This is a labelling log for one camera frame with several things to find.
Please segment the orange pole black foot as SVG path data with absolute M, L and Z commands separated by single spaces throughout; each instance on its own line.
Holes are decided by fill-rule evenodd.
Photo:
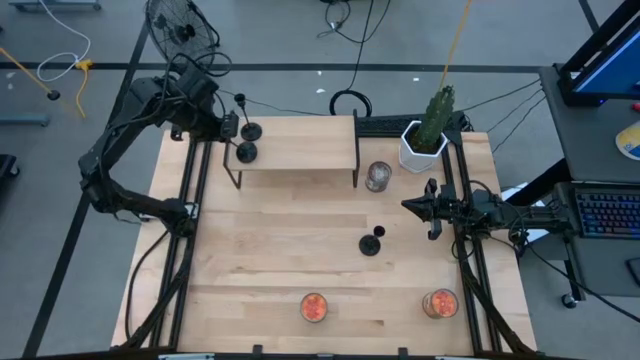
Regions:
M 6 57 L 11 63 L 13 63 L 19 70 L 26 74 L 33 82 L 35 82 L 42 90 L 45 91 L 46 97 L 51 101 L 56 101 L 60 98 L 60 93 L 56 90 L 49 88 L 35 75 L 33 75 L 23 64 L 16 60 L 9 52 L 0 47 L 0 54 Z

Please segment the grey glass candle jar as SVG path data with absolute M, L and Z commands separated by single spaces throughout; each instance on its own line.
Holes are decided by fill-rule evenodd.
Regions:
M 367 171 L 365 186 L 374 193 L 386 190 L 392 176 L 392 169 L 389 164 L 383 161 L 373 162 Z

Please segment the grey side desk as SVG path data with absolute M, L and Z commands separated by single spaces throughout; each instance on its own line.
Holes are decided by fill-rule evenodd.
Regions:
M 602 195 L 630 195 L 638 208 L 634 222 L 640 225 L 640 161 L 618 150 L 619 132 L 640 121 L 630 100 L 608 100 L 598 107 L 569 107 L 558 86 L 553 67 L 539 69 L 542 88 L 561 144 L 573 185 L 569 199 L 577 190 Z M 640 234 L 630 239 L 585 237 L 570 240 L 579 280 L 592 291 L 605 296 L 640 297 L 627 261 L 640 258 Z

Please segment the grey metal floor base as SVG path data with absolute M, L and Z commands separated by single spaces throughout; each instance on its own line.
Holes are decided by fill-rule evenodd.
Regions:
M 45 114 L 0 114 L 0 125 L 38 125 L 47 127 L 50 119 Z
M 32 7 L 47 7 L 49 10 L 61 7 L 85 7 L 96 11 L 102 9 L 99 0 L 9 0 L 9 5 L 18 11 L 26 11 Z

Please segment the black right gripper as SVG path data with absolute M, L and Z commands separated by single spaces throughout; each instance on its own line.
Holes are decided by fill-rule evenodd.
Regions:
M 442 220 L 446 220 L 449 224 L 453 223 L 457 203 L 455 186 L 444 184 L 438 187 L 435 178 L 427 181 L 424 195 L 401 201 L 401 205 L 421 221 L 430 223 L 427 233 L 429 240 L 437 240 L 442 234 Z

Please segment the orange glass candle jar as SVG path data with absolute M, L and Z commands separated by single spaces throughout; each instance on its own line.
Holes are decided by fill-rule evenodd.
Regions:
M 422 299 L 424 313 L 432 319 L 446 319 L 456 315 L 459 309 L 457 296 L 449 289 L 437 289 Z
M 318 323 L 325 319 L 328 313 L 328 302 L 319 293 L 305 295 L 300 303 L 300 314 L 308 322 Z

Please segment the white tub yellow blue label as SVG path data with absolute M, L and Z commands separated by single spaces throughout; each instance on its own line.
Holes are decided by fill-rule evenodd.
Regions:
M 624 156 L 640 161 L 640 121 L 620 131 L 615 137 L 615 144 Z

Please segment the black floor fan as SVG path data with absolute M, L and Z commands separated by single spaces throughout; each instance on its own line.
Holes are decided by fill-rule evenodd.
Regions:
M 231 58 L 219 50 L 221 37 L 193 0 L 146 0 L 145 26 L 173 70 L 196 65 L 213 77 L 231 71 Z

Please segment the black candlestick holder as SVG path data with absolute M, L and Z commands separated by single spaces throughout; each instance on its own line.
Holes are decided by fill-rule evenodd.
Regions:
M 364 235 L 358 243 L 360 252 L 365 256 L 375 256 L 381 250 L 380 238 L 386 234 L 386 229 L 377 225 L 373 229 L 372 234 Z
M 253 162 L 258 155 L 258 149 L 254 142 L 243 140 L 242 142 L 235 142 L 232 139 L 225 140 L 226 145 L 226 160 L 231 157 L 231 148 L 235 148 L 235 156 L 240 163 L 248 164 Z
M 262 136 L 262 127 L 255 122 L 251 122 L 246 113 L 246 97 L 243 93 L 237 93 L 234 95 L 234 101 L 238 107 L 242 110 L 242 114 L 245 118 L 245 124 L 240 129 L 240 135 L 245 141 L 256 141 Z

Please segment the wooden shelf riser black legs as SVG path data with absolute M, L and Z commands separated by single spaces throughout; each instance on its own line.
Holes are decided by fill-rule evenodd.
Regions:
M 236 188 L 245 171 L 350 170 L 358 185 L 359 135 L 355 115 L 336 116 L 251 116 L 262 128 L 255 142 L 257 156 L 249 163 L 236 151 L 242 138 L 225 145 L 223 168 Z

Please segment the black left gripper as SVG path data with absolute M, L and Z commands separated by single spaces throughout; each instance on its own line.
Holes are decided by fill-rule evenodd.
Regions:
M 211 97 L 204 100 L 197 108 L 196 117 L 192 126 L 192 139 L 197 142 L 231 141 L 238 134 L 239 116 L 231 110 L 222 119 L 215 115 L 213 108 L 216 100 Z

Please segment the computer monitor blue screen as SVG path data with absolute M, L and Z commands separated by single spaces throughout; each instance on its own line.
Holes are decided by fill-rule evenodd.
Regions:
M 640 0 L 624 0 L 556 71 L 568 106 L 640 100 Z

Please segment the black keyboard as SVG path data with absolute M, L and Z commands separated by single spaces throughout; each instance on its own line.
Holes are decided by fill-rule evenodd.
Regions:
M 356 130 L 360 137 L 397 138 L 413 121 L 419 120 L 418 115 L 358 117 Z

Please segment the white hexagonal planter pot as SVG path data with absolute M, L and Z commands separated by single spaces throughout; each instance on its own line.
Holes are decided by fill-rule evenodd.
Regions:
M 414 174 L 429 170 L 440 158 L 441 153 L 449 142 L 449 139 L 441 133 L 434 153 L 420 153 L 414 151 L 410 146 L 409 137 L 419 128 L 420 125 L 420 121 L 412 121 L 402 133 L 399 145 L 400 166 Z

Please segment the backlit rainbow keyboard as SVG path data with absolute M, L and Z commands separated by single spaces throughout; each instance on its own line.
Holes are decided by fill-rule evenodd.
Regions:
M 584 237 L 640 239 L 640 194 L 577 191 Z

